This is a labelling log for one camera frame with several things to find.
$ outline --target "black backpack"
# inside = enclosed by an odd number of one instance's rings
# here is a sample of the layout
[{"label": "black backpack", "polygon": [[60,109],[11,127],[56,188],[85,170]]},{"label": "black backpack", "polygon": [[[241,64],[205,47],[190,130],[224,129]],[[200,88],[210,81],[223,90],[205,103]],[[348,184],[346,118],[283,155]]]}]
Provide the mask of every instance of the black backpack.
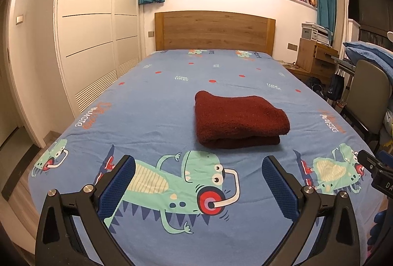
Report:
[{"label": "black backpack", "polygon": [[323,93],[322,82],[319,78],[316,77],[309,77],[305,83],[311,90],[317,93],[321,98],[326,100],[325,93]]},{"label": "black backpack", "polygon": [[329,88],[327,89],[327,93],[326,93],[327,98],[332,101],[337,101],[341,99],[343,91],[344,91],[344,77],[339,74],[333,74],[330,80]]}]

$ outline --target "wooden headboard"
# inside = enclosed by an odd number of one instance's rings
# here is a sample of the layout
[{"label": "wooden headboard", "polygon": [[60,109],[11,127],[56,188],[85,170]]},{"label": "wooden headboard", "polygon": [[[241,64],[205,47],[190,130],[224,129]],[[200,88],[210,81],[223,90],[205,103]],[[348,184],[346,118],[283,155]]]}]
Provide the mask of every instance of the wooden headboard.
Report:
[{"label": "wooden headboard", "polygon": [[276,20],[220,11],[155,14],[156,51],[244,50],[273,54]]}]

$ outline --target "sliding wardrobe door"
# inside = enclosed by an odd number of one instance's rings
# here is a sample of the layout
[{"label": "sliding wardrobe door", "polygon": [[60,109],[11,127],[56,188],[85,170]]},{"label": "sliding wardrobe door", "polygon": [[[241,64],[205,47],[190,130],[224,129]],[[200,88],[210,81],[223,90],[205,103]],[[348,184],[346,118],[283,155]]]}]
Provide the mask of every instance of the sliding wardrobe door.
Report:
[{"label": "sliding wardrobe door", "polygon": [[57,0],[57,56],[77,116],[139,62],[137,0]]},{"label": "sliding wardrobe door", "polygon": [[140,61],[138,0],[114,0],[112,12],[117,75],[122,76]]}]

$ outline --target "folded blanket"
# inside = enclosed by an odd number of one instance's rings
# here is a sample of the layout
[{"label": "folded blanket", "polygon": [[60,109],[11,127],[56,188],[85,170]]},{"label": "folded blanket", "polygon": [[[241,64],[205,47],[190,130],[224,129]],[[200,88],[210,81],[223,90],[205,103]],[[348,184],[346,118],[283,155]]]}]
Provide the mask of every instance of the folded blanket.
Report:
[{"label": "folded blanket", "polygon": [[285,112],[264,98],[195,95],[196,136],[209,148],[277,145],[289,132]]}]

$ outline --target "white wall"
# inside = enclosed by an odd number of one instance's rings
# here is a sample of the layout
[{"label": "white wall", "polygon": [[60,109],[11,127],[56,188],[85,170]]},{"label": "white wall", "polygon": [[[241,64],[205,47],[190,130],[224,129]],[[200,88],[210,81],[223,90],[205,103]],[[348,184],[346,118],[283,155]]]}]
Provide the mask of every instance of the white wall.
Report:
[{"label": "white wall", "polygon": [[154,30],[155,12],[181,10],[225,11],[275,19],[273,58],[290,63],[296,61],[297,52],[288,50],[288,43],[299,45],[301,24],[306,21],[316,22],[317,17],[315,8],[294,0],[165,0],[164,3],[145,4],[143,15],[146,55],[155,51],[155,38],[147,36],[148,31]]},{"label": "white wall", "polygon": [[[14,84],[40,146],[49,131],[62,133],[74,120],[58,70],[54,0],[11,0],[8,40]],[[16,16],[24,21],[16,25]]]}]

